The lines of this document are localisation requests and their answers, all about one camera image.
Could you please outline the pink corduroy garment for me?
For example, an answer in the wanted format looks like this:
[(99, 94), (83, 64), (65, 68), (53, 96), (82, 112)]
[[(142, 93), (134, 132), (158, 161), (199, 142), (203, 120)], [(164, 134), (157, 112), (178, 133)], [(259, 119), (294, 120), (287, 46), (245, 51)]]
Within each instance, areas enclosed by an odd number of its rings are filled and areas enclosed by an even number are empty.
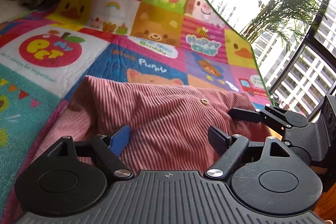
[(215, 126), (228, 135), (264, 141), (270, 131), (261, 123), (235, 122), (232, 108), (253, 110), (246, 93), (178, 85), (118, 83), (87, 76), (49, 131), (37, 154), (64, 135), (75, 141), (114, 133), (127, 124), (130, 141), (121, 160), (133, 171), (205, 171), (218, 156), (208, 142)]

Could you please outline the green palm plant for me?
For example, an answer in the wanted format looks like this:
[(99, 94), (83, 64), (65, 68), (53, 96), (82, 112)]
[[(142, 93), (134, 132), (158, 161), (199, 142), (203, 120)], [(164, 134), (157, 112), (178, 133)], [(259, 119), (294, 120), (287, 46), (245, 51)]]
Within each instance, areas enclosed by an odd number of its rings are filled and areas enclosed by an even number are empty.
[(251, 44), (262, 34), (269, 32), (281, 39), (288, 51), (295, 42), (300, 42), (308, 30), (316, 30), (315, 19), (324, 12), (322, 5), (328, 0), (269, 0), (259, 1), (259, 13), (244, 27), (242, 36)]

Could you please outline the colourful cartoon play mat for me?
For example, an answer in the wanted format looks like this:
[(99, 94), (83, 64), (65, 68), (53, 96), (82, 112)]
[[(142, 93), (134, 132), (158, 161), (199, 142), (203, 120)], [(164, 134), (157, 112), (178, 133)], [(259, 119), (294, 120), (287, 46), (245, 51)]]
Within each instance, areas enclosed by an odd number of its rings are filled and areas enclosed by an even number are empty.
[(270, 102), (252, 47), (208, 0), (47, 0), (1, 23), (1, 223), (20, 215), (15, 179), (86, 76)]

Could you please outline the black window frame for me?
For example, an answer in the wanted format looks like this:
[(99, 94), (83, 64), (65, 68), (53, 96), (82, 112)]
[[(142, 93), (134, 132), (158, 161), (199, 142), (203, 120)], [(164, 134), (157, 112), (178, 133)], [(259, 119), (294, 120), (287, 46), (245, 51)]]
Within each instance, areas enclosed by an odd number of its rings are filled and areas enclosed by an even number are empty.
[(322, 1), (313, 26), (269, 91), (279, 106), (317, 119), (324, 96), (335, 94), (335, 0)]

